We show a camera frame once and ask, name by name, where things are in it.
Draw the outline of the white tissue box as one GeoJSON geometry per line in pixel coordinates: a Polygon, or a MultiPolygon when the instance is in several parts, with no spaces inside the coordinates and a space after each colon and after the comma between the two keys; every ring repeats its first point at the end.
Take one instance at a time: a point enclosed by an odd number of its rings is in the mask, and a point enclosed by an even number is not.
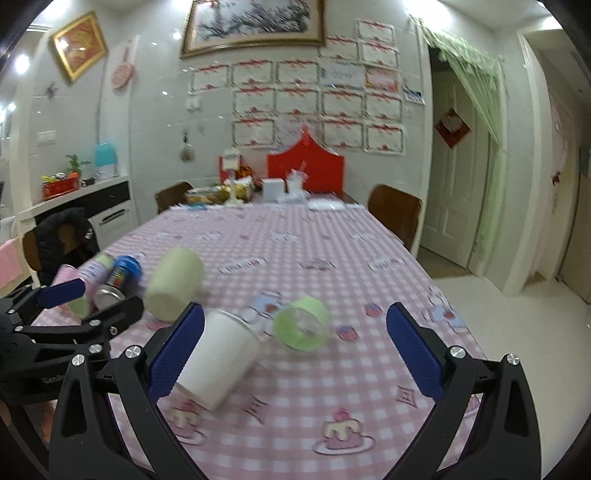
{"type": "Polygon", "coordinates": [[[263,179],[262,191],[264,202],[276,202],[286,193],[286,182],[280,178],[263,179]]]}

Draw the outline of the brown chair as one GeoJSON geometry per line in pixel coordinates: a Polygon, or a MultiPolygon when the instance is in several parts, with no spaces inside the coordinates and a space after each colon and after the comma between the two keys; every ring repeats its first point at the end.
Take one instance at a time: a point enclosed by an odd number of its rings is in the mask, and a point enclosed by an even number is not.
{"type": "Polygon", "coordinates": [[[420,198],[388,185],[377,185],[368,200],[368,210],[411,251],[422,210],[420,198]]]}
{"type": "Polygon", "coordinates": [[[185,194],[192,189],[189,182],[183,181],[155,193],[157,214],[161,214],[172,206],[185,204],[185,194]]]}

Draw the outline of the gold framed red picture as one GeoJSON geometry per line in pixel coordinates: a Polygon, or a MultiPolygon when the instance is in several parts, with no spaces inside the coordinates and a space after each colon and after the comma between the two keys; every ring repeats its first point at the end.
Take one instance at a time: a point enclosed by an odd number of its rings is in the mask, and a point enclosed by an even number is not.
{"type": "Polygon", "coordinates": [[[51,44],[69,83],[77,81],[108,54],[108,47],[94,11],[53,33],[51,44]]]}

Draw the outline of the green tape roll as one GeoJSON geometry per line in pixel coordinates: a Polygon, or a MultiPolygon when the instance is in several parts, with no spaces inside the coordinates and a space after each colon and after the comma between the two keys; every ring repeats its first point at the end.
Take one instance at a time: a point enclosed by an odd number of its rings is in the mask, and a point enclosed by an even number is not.
{"type": "Polygon", "coordinates": [[[329,310],[315,297],[304,296],[280,309],[273,318],[273,337],[297,352],[315,352],[329,335],[329,310]]]}

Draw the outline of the white paper cup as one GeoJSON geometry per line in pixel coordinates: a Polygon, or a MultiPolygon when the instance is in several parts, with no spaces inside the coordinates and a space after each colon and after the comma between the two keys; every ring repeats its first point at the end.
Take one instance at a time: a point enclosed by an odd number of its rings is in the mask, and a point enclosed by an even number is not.
{"type": "Polygon", "coordinates": [[[214,411],[245,377],[262,353],[263,342],[235,315],[205,311],[204,333],[176,385],[200,407],[214,411]]]}

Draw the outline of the white desk lamp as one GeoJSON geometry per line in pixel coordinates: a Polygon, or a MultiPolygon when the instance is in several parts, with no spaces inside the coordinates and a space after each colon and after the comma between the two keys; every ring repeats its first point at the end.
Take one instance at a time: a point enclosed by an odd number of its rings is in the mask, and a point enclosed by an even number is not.
{"type": "Polygon", "coordinates": [[[224,202],[225,207],[240,207],[243,201],[236,196],[235,174],[240,167],[240,152],[236,148],[223,151],[221,156],[221,169],[228,174],[229,198],[224,202]]]}

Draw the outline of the pale green rolled towel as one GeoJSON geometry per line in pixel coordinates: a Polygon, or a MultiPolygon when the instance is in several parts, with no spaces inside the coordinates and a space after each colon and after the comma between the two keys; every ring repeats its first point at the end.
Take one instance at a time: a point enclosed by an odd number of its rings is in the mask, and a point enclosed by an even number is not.
{"type": "Polygon", "coordinates": [[[194,301],[204,282],[204,263],[189,248],[169,249],[155,268],[143,296],[145,310],[172,323],[194,301]]]}

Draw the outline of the black jacket on chair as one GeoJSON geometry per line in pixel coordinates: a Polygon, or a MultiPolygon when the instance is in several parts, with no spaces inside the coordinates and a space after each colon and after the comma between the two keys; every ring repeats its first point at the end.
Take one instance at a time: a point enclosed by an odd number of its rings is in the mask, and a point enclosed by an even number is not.
{"type": "Polygon", "coordinates": [[[41,285],[50,285],[62,265],[80,267],[99,253],[95,230],[83,208],[68,208],[45,218],[35,228],[41,285]]]}

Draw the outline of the pink green lidded jar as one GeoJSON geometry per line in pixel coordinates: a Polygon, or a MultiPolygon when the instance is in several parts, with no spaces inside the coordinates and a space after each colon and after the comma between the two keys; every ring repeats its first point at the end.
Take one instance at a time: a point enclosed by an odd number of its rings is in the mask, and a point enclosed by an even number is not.
{"type": "Polygon", "coordinates": [[[84,319],[95,311],[95,292],[106,281],[114,262],[112,255],[101,252],[75,271],[75,279],[81,280],[85,286],[83,295],[68,303],[68,308],[75,317],[84,319]]]}

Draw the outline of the pink round wall ornament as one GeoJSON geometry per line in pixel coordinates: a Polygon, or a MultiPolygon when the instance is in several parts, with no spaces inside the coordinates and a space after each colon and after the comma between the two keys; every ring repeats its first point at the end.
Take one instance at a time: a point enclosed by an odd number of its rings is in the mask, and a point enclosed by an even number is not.
{"type": "Polygon", "coordinates": [[[127,45],[124,49],[121,62],[115,68],[111,76],[111,86],[114,90],[123,89],[134,73],[134,66],[129,61],[130,45],[127,45]]]}

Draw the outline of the red planter with plant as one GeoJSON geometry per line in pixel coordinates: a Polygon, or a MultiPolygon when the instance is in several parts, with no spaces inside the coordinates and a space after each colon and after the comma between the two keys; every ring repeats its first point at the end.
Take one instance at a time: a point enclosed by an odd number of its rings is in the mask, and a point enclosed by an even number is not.
{"type": "Polygon", "coordinates": [[[80,188],[82,167],[88,165],[88,161],[80,160],[75,154],[67,155],[67,168],[64,172],[41,177],[42,199],[47,201],[64,194],[72,193],[80,188]]]}

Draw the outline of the white door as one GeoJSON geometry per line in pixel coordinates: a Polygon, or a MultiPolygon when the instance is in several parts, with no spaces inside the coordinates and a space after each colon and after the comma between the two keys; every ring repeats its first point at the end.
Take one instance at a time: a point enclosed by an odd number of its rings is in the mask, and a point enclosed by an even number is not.
{"type": "Polygon", "coordinates": [[[487,179],[489,132],[452,71],[433,74],[433,146],[421,245],[466,268],[487,179]]]}

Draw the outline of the brown chair far left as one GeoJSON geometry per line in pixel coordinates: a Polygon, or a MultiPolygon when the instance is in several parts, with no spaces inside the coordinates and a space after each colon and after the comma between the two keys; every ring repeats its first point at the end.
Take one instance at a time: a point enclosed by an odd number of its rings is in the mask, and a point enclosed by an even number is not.
{"type": "Polygon", "coordinates": [[[161,214],[172,206],[185,204],[185,194],[192,189],[189,182],[183,181],[155,193],[157,214],[161,214]]]}

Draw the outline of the clear cup with straw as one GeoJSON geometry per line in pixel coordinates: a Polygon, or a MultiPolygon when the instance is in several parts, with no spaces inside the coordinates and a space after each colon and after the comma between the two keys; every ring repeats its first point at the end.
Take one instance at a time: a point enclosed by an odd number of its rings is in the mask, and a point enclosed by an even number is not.
{"type": "Polygon", "coordinates": [[[287,173],[287,193],[297,194],[304,191],[304,182],[308,179],[308,174],[304,172],[306,162],[302,162],[297,169],[291,169],[287,173]]]}

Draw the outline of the pink plastic cup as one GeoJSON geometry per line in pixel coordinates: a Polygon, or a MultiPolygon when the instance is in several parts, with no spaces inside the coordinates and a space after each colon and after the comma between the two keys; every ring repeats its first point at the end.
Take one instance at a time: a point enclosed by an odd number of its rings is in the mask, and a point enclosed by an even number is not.
{"type": "Polygon", "coordinates": [[[52,286],[76,280],[78,278],[78,271],[72,265],[61,265],[51,283],[52,286]]]}

